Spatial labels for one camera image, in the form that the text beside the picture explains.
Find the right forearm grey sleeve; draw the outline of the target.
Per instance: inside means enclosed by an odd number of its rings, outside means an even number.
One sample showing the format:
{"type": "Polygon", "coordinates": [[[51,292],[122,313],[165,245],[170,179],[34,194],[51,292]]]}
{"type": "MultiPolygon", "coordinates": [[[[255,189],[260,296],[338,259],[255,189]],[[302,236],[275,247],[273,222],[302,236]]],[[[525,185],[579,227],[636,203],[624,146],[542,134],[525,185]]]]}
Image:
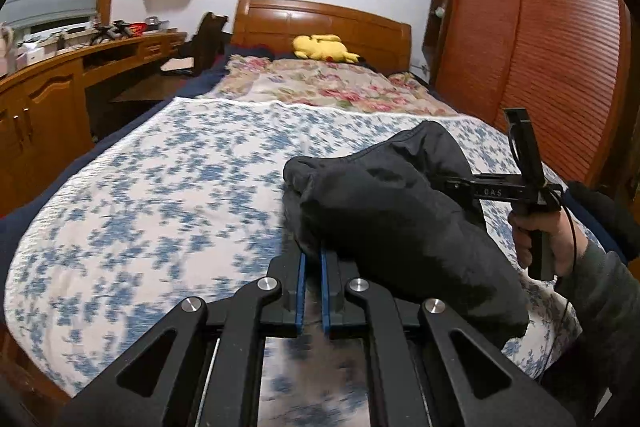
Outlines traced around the right forearm grey sleeve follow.
{"type": "Polygon", "coordinates": [[[639,223],[608,196],[570,181],[570,209],[610,251],[590,243],[555,290],[570,300],[582,333],[541,378],[578,426],[639,424],[639,223]]]}

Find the person's right hand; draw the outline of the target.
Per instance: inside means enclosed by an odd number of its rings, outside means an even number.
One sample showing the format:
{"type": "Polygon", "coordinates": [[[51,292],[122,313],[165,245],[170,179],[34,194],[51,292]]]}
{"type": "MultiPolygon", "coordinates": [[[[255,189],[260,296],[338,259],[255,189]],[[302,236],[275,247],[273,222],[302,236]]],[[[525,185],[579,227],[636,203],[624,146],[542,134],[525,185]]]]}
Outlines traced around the person's right hand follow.
{"type": "Polygon", "coordinates": [[[564,210],[535,213],[530,216],[519,216],[510,212],[508,221],[512,228],[512,239],[518,265],[528,269],[533,262],[533,231],[541,231],[549,235],[549,245],[554,259],[554,273],[558,277],[567,277],[574,270],[577,262],[586,252],[589,241],[564,210]]]}

